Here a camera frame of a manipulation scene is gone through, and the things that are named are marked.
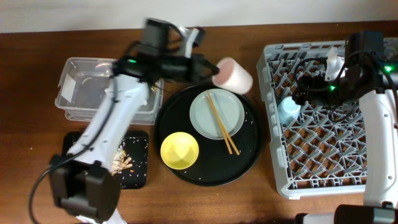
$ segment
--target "wooden table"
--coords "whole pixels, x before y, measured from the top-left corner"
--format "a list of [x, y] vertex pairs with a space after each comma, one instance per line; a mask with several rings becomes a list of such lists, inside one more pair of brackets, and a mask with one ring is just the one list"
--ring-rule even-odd
[[[252, 76], [248, 93], [266, 123], [256, 63], [268, 44], [343, 40], [361, 30], [397, 37], [398, 22], [287, 24], [210, 27], [201, 52], [216, 63], [235, 58]], [[51, 156], [60, 152], [63, 137], [88, 123], [72, 122], [54, 105], [58, 82], [69, 57], [118, 58], [141, 30], [95, 30], [0, 34], [0, 223], [29, 223], [30, 188]], [[180, 85], [167, 85], [169, 91]], [[165, 93], [164, 101], [169, 97]], [[171, 174], [155, 153], [153, 126], [131, 126], [149, 133], [146, 186], [123, 190], [119, 211], [129, 223], [275, 223], [297, 213], [333, 212], [343, 203], [362, 204], [362, 194], [282, 198], [276, 191], [268, 133], [256, 165], [239, 180], [219, 187], [199, 187]], [[34, 211], [42, 223], [77, 223], [54, 207], [48, 179], [35, 196]]]

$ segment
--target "wooden chopstick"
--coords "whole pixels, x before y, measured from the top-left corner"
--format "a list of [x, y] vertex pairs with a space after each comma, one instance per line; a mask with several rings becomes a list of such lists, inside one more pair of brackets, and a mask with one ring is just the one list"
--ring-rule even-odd
[[211, 101], [210, 101], [210, 99], [209, 99], [207, 96], [206, 96], [206, 100], [207, 100], [207, 103], [210, 105], [210, 108], [211, 108], [211, 110], [213, 111], [214, 115], [216, 116], [216, 119], [217, 119], [217, 122], [218, 122], [218, 126], [220, 127], [221, 133], [223, 134], [223, 138], [224, 138], [224, 140], [225, 140], [225, 144], [226, 144], [226, 146], [228, 147], [228, 152], [229, 152], [229, 154], [232, 154], [231, 147], [230, 147], [229, 144], [228, 144], [228, 138], [226, 137], [225, 132], [224, 132], [224, 129], [223, 129], [223, 123], [222, 123], [221, 120], [219, 119], [218, 114], [217, 114], [217, 112], [215, 111], [215, 108], [213, 108], [213, 105], [211, 104]]
[[222, 132], [222, 133], [225, 133], [225, 136], [226, 136], [227, 139], [230, 141], [230, 143], [231, 143], [232, 147], [234, 148], [236, 154], [237, 154], [237, 155], [240, 155], [238, 149], [237, 149], [236, 146], [235, 146], [235, 143], [232, 141], [231, 136], [229, 136], [229, 133], [226, 131], [226, 129], [225, 129], [223, 123], [222, 123], [221, 120], [220, 120], [220, 117], [218, 116], [216, 107], [215, 107], [215, 105], [214, 105], [214, 103], [213, 103], [213, 100], [211, 99], [210, 92], [209, 92], [208, 90], [207, 90], [207, 94], [209, 95], [208, 100], [209, 100], [209, 102], [210, 102], [211, 109], [213, 110], [213, 112], [214, 112], [214, 114], [215, 114], [215, 116], [216, 116], [216, 118], [217, 118], [217, 122], [218, 122], [218, 124], [219, 124], [219, 126], [220, 126], [221, 132]]

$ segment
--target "white plate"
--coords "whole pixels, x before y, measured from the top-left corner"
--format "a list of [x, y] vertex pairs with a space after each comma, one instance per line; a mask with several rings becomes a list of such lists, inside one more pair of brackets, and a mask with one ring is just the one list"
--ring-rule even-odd
[[[218, 116], [230, 136], [236, 134], [244, 121], [242, 102], [233, 93], [222, 90], [209, 90]], [[207, 91], [200, 93], [192, 102], [189, 115], [193, 127], [204, 137], [223, 139], [217, 119], [206, 100]]]

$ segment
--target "black tray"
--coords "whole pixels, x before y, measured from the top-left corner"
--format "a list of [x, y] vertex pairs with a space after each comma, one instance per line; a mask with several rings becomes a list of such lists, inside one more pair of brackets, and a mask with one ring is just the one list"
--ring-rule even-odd
[[224, 139], [208, 139], [192, 126], [189, 109], [192, 101], [201, 92], [215, 86], [191, 86], [173, 96], [163, 105], [155, 122], [155, 148], [160, 156], [163, 140], [175, 132], [191, 134], [199, 144], [197, 161], [189, 168], [175, 170], [173, 174], [189, 183], [201, 186], [217, 186], [230, 183], [244, 175], [256, 162], [262, 149], [263, 132], [261, 120], [252, 103], [242, 95], [236, 95], [243, 103], [245, 120], [241, 129], [232, 136], [241, 152], [230, 155]]
[[[70, 132], [63, 139], [62, 155], [66, 155], [80, 138], [80, 132]], [[120, 147], [132, 159], [132, 168], [124, 169], [114, 176], [121, 181], [122, 189], [140, 189], [147, 182], [148, 134], [145, 131], [128, 131]]]

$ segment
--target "yellow bowl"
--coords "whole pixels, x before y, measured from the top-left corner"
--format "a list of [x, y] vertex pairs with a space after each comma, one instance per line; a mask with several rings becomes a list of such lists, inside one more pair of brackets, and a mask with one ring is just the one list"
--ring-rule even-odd
[[163, 162], [173, 169], [186, 169], [198, 159], [199, 145], [188, 133], [173, 133], [164, 139], [160, 147]]

